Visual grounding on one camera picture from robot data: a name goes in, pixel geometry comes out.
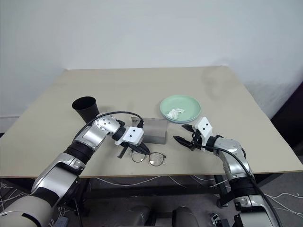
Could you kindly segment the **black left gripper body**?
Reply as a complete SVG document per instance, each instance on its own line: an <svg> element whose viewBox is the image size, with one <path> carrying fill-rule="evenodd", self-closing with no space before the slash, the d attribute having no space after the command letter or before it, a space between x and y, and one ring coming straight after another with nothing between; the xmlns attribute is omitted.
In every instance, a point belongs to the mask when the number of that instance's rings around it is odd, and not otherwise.
<svg viewBox="0 0 303 227"><path fill-rule="evenodd" d="M139 145L133 145L129 142L122 142L120 145L123 147L123 151L126 151L128 148L135 151L141 151L141 147Z"/></svg>

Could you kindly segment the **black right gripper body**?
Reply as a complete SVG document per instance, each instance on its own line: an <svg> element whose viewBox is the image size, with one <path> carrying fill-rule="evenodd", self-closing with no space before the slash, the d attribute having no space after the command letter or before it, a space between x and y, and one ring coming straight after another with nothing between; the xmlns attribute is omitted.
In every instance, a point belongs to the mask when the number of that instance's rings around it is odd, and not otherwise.
<svg viewBox="0 0 303 227"><path fill-rule="evenodd" d="M199 130L193 130L191 129L190 132L192 132L192 141L190 142L190 150L191 151L194 151L195 149L199 149L201 150L202 149L202 142L203 142L203 139L201 137L201 132Z"/></svg>

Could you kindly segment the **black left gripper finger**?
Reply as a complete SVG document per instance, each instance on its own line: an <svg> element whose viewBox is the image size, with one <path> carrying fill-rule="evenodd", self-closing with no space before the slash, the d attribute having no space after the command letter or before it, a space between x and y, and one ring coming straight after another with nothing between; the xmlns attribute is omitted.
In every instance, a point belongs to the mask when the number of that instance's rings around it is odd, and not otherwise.
<svg viewBox="0 0 303 227"><path fill-rule="evenodd" d="M138 152L138 153L141 153L141 154L149 154L150 153L150 150L148 149L148 147L144 144L144 143L141 143L140 145L131 145L131 149Z"/></svg>

